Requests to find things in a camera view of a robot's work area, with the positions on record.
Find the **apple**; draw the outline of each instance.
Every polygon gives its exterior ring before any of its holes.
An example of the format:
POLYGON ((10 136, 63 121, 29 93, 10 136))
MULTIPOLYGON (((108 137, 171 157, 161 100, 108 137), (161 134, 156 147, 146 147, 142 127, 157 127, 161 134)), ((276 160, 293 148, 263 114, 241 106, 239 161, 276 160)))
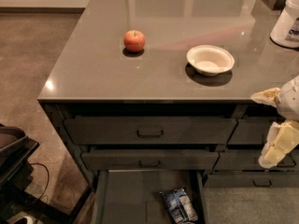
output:
POLYGON ((126 49, 132 53, 140 52, 146 43, 143 33, 137 30, 128 31, 123 38, 126 49))

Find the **concrete floor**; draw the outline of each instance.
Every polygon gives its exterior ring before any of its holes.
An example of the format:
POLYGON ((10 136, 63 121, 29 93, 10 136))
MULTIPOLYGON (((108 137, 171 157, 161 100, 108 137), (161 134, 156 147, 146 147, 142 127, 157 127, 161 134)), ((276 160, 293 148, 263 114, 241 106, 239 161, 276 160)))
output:
MULTIPOLYGON (((70 213, 86 182, 38 104, 51 69, 71 36, 80 14, 0 13, 0 123, 17 126, 40 143, 29 162, 50 170, 42 198, 70 213)), ((46 184, 45 170, 35 167, 28 191, 38 196, 46 184)), ((93 197, 76 223, 89 223, 93 197)), ((299 189, 205 189, 211 224, 299 223, 299 189)))

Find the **white bowl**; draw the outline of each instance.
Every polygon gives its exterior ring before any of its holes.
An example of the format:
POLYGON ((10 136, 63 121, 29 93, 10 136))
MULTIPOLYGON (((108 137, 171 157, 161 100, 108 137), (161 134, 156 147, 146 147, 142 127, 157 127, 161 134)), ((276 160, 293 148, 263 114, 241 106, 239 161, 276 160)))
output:
POLYGON ((227 50, 209 45, 190 49, 187 60, 197 72, 205 76, 227 72, 235 63, 234 57, 227 50))

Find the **white canister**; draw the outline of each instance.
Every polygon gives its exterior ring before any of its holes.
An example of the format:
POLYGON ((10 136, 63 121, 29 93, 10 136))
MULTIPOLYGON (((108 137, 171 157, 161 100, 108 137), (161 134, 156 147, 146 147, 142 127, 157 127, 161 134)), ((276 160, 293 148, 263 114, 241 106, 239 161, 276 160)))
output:
POLYGON ((299 48, 299 0, 287 0, 271 39, 280 46, 299 48))

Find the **closed drawer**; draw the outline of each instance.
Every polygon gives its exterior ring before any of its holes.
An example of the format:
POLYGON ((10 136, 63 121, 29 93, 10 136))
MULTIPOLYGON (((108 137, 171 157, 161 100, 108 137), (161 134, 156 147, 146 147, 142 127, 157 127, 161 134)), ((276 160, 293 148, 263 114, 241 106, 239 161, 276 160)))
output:
POLYGON ((276 118, 238 119, 228 145, 261 145, 266 142, 269 128, 276 118))
POLYGON ((105 172, 105 177, 101 174, 92 223, 172 224, 160 192, 182 187, 199 218, 196 223, 208 223, 202 180, 197 172, 105 172))
POLYGON ((77 145, 225 144, 234 119, 195 117, 77 117, 65 128, 77 145))
MULTIPOLYGON (((220 153, 215 170, 264 170, 258 162, 261 150, 227 150, 220 153)), ((296 160, 298 152, 295 150, 285 157, 277 167, 271 170, 298 170, 296 160)))
POLYGON ((94 150, 83 153, 89 170, 212 169, 219 154, 204 150, 94 150))
POLYGON ((297 188, 299 174, 286 172, 218 172, 207 176, 207 188, 297 188))

